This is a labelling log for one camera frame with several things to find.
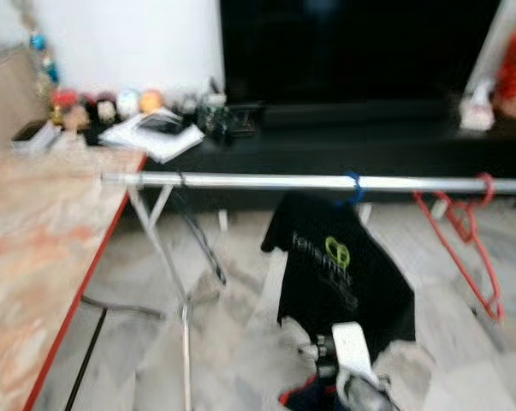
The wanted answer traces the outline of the white paper stack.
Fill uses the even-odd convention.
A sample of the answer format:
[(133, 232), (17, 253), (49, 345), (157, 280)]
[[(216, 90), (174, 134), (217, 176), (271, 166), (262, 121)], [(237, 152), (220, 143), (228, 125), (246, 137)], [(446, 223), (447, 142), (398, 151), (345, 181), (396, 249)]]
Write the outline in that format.
[(140, 150), (157, 162), (175, 159), (203, 139), (198, 126), (165, 109), (133, 115), (98, 136), (101, 144)]

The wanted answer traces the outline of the orange round figurine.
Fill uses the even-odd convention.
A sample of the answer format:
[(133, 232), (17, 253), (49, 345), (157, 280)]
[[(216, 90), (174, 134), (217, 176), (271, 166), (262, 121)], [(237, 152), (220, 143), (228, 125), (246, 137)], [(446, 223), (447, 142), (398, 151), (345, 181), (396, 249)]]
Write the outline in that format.
[(151, 114), (165, 106), (165, 97), (158, 90), (147, 90), (138, 97), (138, 110), (143, 114)]

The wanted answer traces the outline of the black basket with remotes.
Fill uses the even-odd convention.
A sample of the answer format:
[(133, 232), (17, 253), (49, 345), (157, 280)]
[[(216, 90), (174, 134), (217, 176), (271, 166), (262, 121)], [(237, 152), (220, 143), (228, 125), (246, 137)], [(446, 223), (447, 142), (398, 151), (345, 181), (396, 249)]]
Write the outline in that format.
[(196, 109), (196, 122), (212, 140), (257, 137), (268, 105), (265, 102), (227, 104), (226, 95), (208, 95)]

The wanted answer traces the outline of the glass jar with red lid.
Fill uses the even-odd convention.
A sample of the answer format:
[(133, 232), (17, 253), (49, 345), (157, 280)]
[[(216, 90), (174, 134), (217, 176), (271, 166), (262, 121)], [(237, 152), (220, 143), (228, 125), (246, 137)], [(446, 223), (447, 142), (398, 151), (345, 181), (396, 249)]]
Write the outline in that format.
[(73, 90), (55, 90), (50, 97), (49, 118), (51, 124), (58, 126), (61, 130), (69, 129), (78, 98), (78, 93)]

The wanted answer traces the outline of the white tissue box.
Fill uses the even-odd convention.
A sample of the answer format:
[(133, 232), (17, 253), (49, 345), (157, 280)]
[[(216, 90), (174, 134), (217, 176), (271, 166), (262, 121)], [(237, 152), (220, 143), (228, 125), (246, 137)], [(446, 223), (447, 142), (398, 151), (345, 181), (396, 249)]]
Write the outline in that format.
[(460, 101), (461, 132), (488, 132), (494, 124), (494, 113), (491, 93), (495, 81), (485, 79), (479, 81)]

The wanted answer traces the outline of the black flat television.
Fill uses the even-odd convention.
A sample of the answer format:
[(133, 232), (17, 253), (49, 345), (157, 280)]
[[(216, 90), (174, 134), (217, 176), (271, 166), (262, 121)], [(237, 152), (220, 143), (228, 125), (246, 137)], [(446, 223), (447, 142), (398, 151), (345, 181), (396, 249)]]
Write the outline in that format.
[(501, 0), (220, 0), (229, 97), (439, 99), (464, 90)]

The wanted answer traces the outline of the black soundbar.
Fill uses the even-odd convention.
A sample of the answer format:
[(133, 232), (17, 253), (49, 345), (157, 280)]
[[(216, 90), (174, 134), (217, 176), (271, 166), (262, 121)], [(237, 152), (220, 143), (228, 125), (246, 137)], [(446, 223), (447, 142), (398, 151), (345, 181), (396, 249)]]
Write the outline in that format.
[(348, 103), (267, 104), (262, 125), (302, 127), (410, 120), (445, 120), (454, 105), (448, 99), (367, 99)]

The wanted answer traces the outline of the navy garment with red trim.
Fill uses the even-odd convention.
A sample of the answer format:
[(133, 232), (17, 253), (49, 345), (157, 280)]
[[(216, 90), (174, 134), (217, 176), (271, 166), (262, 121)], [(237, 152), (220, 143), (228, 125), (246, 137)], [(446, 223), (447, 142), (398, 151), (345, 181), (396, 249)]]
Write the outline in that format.
[(282, 392), (278, 402), (290, 411), (350, 411), (339, 399), (336, 376), (313, 373), (300, 386)]

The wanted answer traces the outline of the black tv console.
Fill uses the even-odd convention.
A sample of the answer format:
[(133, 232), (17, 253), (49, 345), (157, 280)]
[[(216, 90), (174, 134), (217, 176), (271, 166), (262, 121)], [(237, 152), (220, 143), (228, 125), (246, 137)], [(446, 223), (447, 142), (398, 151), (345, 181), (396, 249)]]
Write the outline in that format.
[(265, 127), (229, 145), (206, 140), (144, 172), (225, 175), (474, 177), (516, 179), (516, 121), (496, 115), (488, 132), (466, 132), (454, 115), (430, 120)]

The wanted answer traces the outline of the wooden sideboard cabinet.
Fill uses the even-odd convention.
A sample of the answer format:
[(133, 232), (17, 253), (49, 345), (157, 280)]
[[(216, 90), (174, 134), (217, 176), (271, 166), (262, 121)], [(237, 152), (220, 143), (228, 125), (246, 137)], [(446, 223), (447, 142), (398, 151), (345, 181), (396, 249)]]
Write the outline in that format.
[(36, 82), (38, 70), (26, 46), (0, 52), (0, 149), (9, 148), (24, 126), (46, 117)]

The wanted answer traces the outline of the red plastic hanger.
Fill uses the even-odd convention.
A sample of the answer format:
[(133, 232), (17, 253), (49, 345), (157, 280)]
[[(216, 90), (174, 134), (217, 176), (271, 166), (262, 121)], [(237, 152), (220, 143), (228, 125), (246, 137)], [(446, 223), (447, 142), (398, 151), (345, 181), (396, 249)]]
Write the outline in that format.
[(433, 228), (435, 235), (441, 242), (442, 246), (445, 247), (450, 258), (453, 259), (454, 265), (460, 270), (460, 274), (466, 281), (466, 285), (479, 301), (480, 306), (484, 309), (485, 314), (494, 320), (497, 324), (504, 320), (507, 316), (507, 310), (505, 310), (504, 302), (501, 300), (501, 285), (499, 277), (497, 277), (496, 271), (492, 263), (492, 259), (489, 256), (489, 252), (485, 249), (484, 244), (481, 242), (479, 235), (479, 227), (477, 226), (477, 217), (474, 212), (482, 207), (488, 206), (492, 203), (493, 197), (496, 193), (494, 179), (492, 175), (487, 172), (480, 173), (477, 178), (484, 181), (485, 195), (479, 200), (454, 200), (448, 194), (441, 191), (434, 191), (433, 194), (438, 200), (447, 203), (446, 211), (444, 212), (444, 218), (452, 224), (454, 233), (457, 238), (465, 244), (472, 244), (477, 249), (477, 254), (481, 259), (485, 271), (487, 271), (489, 286), (491, 286), (492, 294), (489, 297), (485, 297), (482, 291), (477, 285), (476, 279), (472, 277), (472, 274), (466, 269), (466, 264), (461, 261), (460, 256), (454, 251), (452, 243), (442, 232), (442, 228), (439, 227), (439, 223), (430, 216), (432, 212), (427, 209), (425, 200), (423, 199), (423, 192), (415, 191), (412, 192), (412, 197), (415, 203), (418, 204), (418, 208), (421, 209), (423, 214), (426, 214), (429, 219), (430, 227)]

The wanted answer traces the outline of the silver metal clothes rack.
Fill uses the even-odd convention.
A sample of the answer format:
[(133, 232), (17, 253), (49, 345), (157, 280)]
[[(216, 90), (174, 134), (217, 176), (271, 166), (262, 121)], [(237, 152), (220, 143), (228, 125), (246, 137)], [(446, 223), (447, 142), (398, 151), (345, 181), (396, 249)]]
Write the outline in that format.
[[(105, 182), (124, 184), (128, 191), (129, 203), (135, 209), (138, 219), (152, 249), (163, 262), (165, 274), (175, 282), (178, 290), (181, 321), (181, 373), (182, 403), (184, 411), (193, 411), (192, 368), (190, 339), (191, 299), (187, 297), (183, 282), (173, 265), (172, 257), (161, 243), (156, 224), (172, 189), (180, 184), (179, 173), (186, 177), (188, 188), (238, 188), (238, 189), (352, 189), (350, 177), (308, 176), (308, 175), (223, 175), (222, 173), (151, 173), (133, 175), (101, 175)], [(495, 194), (516, 194), (516, 179), (494, 179)], [(399, 177), (362, 176), (365, 192), (410, 193), (441, 191), (444, 193), (464, 193), (485, 195), (484, 181), (477, 177)]]

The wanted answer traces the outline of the black t-shirt with green logo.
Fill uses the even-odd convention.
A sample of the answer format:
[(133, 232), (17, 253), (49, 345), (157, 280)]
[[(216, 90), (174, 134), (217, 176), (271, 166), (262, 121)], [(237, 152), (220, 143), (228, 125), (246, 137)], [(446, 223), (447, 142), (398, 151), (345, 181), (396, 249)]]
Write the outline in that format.
[(354, 209), (287, 192), (260, 247), (288, 254), (277, 320), (292, 318), (311, 339), (356, 322), (371, 360), (394, 341), (417, 339), (414, 291)]

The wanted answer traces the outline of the blue plastic hanger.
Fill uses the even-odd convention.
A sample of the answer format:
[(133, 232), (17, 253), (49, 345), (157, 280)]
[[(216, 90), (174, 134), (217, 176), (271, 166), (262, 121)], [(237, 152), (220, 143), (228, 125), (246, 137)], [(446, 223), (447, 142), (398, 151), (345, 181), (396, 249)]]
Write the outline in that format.
[(362, 176), (360, 176), (359, 173), (352, 171), (347, 172), (345, 176), (352, 180), (353, 194), (350, 197), (347, 197), (346, 200), (340, 202), (340, 205), (344, 207), (356, 207), (360, 202), (362, 202), (365, 196), (365, 190), (362, 187)]

